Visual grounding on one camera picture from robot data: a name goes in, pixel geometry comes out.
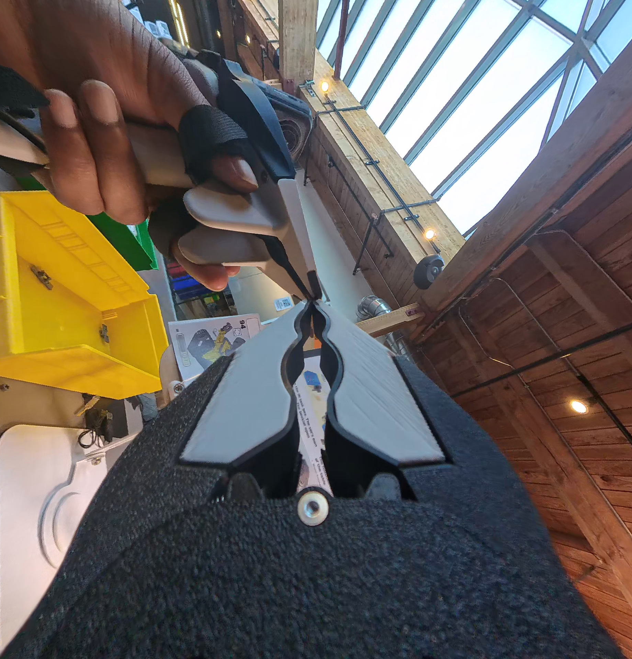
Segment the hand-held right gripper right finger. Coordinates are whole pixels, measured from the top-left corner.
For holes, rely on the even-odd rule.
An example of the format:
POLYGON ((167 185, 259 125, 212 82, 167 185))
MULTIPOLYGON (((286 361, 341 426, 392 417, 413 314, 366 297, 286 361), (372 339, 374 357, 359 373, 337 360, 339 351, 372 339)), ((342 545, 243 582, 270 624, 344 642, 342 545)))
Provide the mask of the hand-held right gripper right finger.
POLYGON ((329 384, 323 464, 335 498, 415 498, 404 470, 446 453, 397 358, 327 304, 314 303, 329 384))

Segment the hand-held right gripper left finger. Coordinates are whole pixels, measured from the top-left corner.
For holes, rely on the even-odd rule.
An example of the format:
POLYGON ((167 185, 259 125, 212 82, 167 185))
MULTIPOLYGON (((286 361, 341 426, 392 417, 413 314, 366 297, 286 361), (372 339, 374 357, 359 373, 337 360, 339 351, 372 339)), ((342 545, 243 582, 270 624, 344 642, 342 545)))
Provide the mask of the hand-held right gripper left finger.
POLYGON ((180 452, 180 464, 252 475, 268 497, 292 497, 302 455, 294 384, 304 369, 312 302, 301 302, 226 359, 180 452))

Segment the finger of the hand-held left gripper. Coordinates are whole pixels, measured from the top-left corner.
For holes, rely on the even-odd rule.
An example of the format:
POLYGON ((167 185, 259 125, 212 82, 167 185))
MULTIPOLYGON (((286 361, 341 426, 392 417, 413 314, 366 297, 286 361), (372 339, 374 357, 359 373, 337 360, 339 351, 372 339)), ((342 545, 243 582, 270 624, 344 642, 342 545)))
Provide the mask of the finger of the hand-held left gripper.
POLYGON ((297 184, 293 178, 262 184, 255 192, 238 194, 217 182, 192 188, 183 196, 194 229, 225 229, 277 237, 290 261, 306 274, 312 293, 320 299, 320 282, 297 184))
POLYGON ((178 249, 198 265, 255 267, 289 294, 301 300, 312 297, 306 274, 298 272, 275 236, 193 229, 178 239, 178 249))

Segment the robot model instruction booklet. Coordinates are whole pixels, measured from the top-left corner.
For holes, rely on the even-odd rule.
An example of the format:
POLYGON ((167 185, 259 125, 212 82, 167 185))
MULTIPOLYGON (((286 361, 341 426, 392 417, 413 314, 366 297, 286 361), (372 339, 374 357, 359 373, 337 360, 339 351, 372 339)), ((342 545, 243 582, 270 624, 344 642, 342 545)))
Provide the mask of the robot model instruction booklet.
POLYGON ((181 379, 188 382, 258 334, 261 319, 242 314, 172 321, 169 331, 181 379))

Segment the sticker sheet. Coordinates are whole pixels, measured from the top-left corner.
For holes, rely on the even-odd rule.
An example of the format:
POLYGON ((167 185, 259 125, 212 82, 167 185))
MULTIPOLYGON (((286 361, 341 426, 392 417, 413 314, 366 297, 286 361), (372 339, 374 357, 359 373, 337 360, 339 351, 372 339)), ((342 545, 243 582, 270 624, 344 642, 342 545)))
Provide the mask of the sticker sheet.
POLYGON ((298 492, 318 487, 332 494, 322 457, 329 393, 329 383, 320 370, 320 350, 309 350, 305 353, 304 369, 294 384, 302 456, 298 492))

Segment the green storage bin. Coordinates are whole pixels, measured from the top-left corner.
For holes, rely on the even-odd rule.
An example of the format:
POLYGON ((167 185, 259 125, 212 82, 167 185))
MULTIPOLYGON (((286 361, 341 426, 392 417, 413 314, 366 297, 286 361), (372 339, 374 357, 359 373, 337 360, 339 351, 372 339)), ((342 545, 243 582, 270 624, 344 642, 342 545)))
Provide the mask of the green storage bin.
POLYGON ((114 221, 106 213, 87 217, 135 271, 158 269, 148 220, 136 226, 127 226, 114 221))

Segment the scattered small brick pieces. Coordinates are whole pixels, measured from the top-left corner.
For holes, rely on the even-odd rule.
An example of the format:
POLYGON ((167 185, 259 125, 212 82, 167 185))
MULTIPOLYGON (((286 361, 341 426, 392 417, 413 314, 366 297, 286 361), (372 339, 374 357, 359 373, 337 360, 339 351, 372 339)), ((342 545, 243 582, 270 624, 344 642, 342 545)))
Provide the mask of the scattered small brick pieces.
POLYGON ((15 425, 85 429, 104 399, 35 383, 0 380, 0 436, 15 425))

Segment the yellow plastic storage bin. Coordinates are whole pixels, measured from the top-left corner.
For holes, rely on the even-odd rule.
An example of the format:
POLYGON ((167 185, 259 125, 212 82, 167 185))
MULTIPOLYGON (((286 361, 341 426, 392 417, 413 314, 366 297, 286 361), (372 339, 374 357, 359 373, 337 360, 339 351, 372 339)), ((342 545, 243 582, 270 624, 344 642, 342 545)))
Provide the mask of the yellow plastic storage bin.
POLYGON ((86 216, 0 193, 0 377, 121 400, 161 389, 167 348, 157 297, 86 216))

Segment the white book stand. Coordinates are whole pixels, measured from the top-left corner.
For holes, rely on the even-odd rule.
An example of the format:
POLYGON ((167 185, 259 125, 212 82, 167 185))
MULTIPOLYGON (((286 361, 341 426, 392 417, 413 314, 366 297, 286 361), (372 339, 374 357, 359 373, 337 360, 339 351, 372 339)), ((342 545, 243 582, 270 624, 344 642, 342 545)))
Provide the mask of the white book stand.
POLYGON ((140 430, 88 449, 81 432, 19 424, 0 437, 0 655, 45 595, 102 481, 140 430))

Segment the silver ventilation duct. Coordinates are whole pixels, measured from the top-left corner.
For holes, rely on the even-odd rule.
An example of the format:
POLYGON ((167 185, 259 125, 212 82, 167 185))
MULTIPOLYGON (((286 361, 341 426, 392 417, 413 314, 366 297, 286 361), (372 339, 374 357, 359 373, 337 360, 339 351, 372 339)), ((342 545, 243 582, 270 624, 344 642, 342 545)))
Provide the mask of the silver ventilation duct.
MULTIPOLYGON (((386 301, 374 294, 370 294, 362 298, 358 304, 356 310, 358 320, 357 325, 361 327, 361 329, 365 329, 366 322, 387 316, 392 311, 392 308, 386 301)), ((379 335, 376 337, 376 340, 384 344, 395 355, 404 357, 412 364, 416 364, 416 361, 408 348, 408 344, 404 338, 402 330, 395 330, 387 334, 379 335)))

